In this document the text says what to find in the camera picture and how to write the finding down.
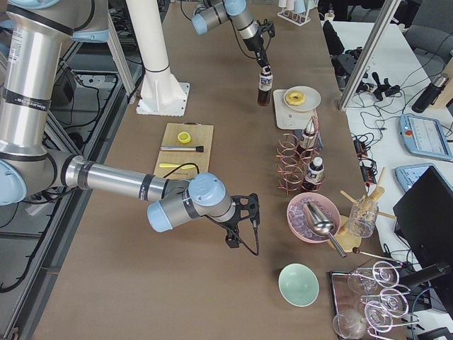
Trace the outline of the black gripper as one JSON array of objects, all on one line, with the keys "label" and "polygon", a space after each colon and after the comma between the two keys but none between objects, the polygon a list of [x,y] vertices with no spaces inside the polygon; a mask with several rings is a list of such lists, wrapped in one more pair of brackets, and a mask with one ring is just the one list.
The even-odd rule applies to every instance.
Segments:
[{"label": "black gripper", "polygon": [[255,54],[257,63],[263,69],[270,69],[270,64],[263,46],[264,40],[260,33],[256,33],[253,37],[243,40],[249,51]]},{"label": "black gripper", "polygon": [[219,226],[226,230],[225,242],[231,249],[235,249],[238,247],[238,244],[243,243],[240,238],[239,223],[247,218],[247,215],[242,216],[241,213],[238,213],[230,220],[219,223]]}]

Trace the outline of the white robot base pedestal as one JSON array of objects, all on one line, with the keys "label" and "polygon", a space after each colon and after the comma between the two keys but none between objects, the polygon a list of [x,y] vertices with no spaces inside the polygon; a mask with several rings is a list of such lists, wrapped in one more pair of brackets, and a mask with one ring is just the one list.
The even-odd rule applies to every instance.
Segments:
[{"label": "white robot base pedestal", "polygon": [[127,8],[145,70],[137,113],[183,116],[190,85],[171,72],[157,2],[130,0]]}]

